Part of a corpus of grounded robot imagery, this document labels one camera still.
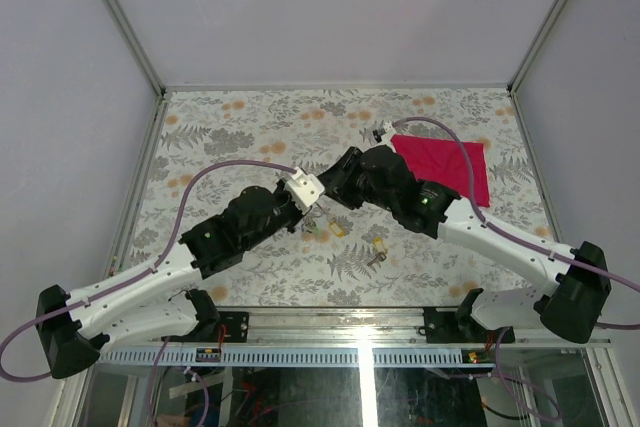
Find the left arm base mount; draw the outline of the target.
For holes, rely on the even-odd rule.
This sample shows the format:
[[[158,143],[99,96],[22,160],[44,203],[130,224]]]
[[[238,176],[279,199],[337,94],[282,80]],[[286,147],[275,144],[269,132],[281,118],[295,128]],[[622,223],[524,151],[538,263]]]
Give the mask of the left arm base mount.
[[[198,327],[196,342],[213,342],[226,345],[246,343],[249,333],[250,314],[246,311],[222,311],[217,320]]]

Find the metal keyring with clips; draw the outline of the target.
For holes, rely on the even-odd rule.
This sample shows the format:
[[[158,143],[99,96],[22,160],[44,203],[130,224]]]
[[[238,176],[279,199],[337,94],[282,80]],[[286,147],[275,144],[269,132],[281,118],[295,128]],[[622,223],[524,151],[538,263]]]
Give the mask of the metal keyring with clips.
[[[325,227],[329,227],[330,222],[329,210],[316,204],[305,214],[301,220],[300,228],[303,234],[318,235]]]

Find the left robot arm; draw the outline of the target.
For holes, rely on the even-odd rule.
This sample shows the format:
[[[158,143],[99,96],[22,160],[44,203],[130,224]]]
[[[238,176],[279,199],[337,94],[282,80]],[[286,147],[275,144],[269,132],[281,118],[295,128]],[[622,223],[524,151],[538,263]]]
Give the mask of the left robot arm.
[[[96,363],[117,334],[127,332],[124,320],[134,308],[240,263],[245,252],[273,234],[293,229],[323,192],[314,177],[281,180],[274,191],[247,187],[157,260],[71,292],[58,285],[43,290],[36,330],[51,377],[71,377]]]

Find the key with yellow tag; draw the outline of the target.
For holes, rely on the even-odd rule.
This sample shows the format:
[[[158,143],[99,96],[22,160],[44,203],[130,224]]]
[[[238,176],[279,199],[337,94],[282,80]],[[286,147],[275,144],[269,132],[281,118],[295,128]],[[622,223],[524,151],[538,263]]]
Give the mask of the key with yellow tag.
[[[386,258],[387,258],[387,249],[386,249],[386,246],[384,244],[384,240],[381,237],[376,237],[373,240],[373,247],[374,247],[374,256],[367,263],[368,266],[373,266],[375,264],[380,264],[380,263],[384,262],[386,260]]]

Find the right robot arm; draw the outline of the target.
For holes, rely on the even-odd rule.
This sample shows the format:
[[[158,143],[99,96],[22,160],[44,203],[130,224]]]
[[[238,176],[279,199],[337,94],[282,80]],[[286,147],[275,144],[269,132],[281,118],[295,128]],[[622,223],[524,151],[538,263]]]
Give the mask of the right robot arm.
[[[350,148],[320,182],[335,202],[386,211],[406,230],[467,248],[515,272],[527,287],[471,291],[456,313],[456,329],[478,341],[503,328],[544,327],[585,344],[611,291],[603,251],[589,242],[579,248],[546,241],[475,208],[437,182],[419,180],[405,160],[386,146],[365,152]]]

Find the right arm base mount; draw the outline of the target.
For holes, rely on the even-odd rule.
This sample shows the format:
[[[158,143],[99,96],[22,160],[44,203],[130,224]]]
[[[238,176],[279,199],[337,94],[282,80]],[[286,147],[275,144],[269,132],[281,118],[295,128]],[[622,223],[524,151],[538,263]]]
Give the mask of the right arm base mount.
[[[428,344],[458,344],[467,341],[456,318],[456,307],[424,307],[424,336]]]

